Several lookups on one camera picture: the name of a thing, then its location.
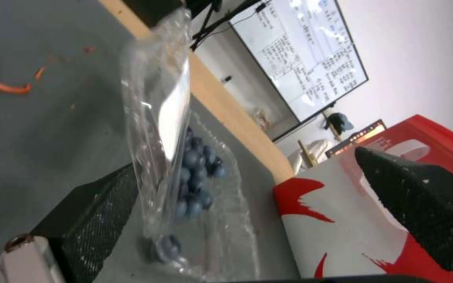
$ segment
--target red and white box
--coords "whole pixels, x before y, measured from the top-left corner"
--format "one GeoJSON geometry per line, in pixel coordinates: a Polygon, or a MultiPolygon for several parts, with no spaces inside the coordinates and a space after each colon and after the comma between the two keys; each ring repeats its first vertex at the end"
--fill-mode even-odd
{"type": "MultiPolygon", "coordinates": [[[[419,115],[359,145],[453,173],[453,132],[419,115]]],[[[453,272],[379,202],[354,147],[276,186],[274,195],[303,278],[402,274],[453,282],[453,272]]]]}

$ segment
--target gray table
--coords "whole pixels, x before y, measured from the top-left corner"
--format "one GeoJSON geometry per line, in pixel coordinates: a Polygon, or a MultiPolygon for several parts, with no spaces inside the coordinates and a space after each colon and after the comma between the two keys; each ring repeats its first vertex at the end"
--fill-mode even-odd
{"type": "MultiPolygon", "coordinates": [[[[130,39],[96,0],[0,0],[0,80],[33,84],[25,97],[0,94],[0,252],[72,188],[130,162],[118,71],[130,39]]],[[[195,99],[192,109],[238,160],[262,278],[296,278],[270,172],[195,99]]]]}

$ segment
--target clear plastic bag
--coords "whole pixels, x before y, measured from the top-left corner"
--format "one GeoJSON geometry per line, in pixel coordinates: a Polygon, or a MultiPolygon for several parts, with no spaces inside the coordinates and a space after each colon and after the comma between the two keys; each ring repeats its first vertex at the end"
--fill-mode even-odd
{"type": "Polygon", "coordinates": [[[131,43],[122,61],[126,134],[144,215],[144,236],[156,240],[174,217],[182,140],[189,120],[190,15],[179,9],[150,38],[131,43]]]}
{"type": "Polygon", "coordinates": [[[127,140],[140,195],[133,213],[139,210],[141,218],[138,222],[131,216],[119,240],[123,243],[117,243],[113,251],[117,260],[110,264],[119,266],[132,258],[135,249],[128,250],[127,240],[122,239],[131,238],[129,232],[136,224],[142,236],[153,242],[153,254],[159,253],[162,237],[172,234],[182,244],[180,255],[165,263],[135,265],[129,261],[116,270],[134,266],[202,281],[255,280],[259,276],[256,240],[234,155],[197,114],[190,119],[189,22],[185,9],[175,11],[158,24],[151,38],[131,43],[122,58],[127,140]],[[212,207],[199,217],[177,221],[174,214],[189,122],[204,143],[215,148],[228,170],[225,177],[206,181],[214,198],[212,207]]]}

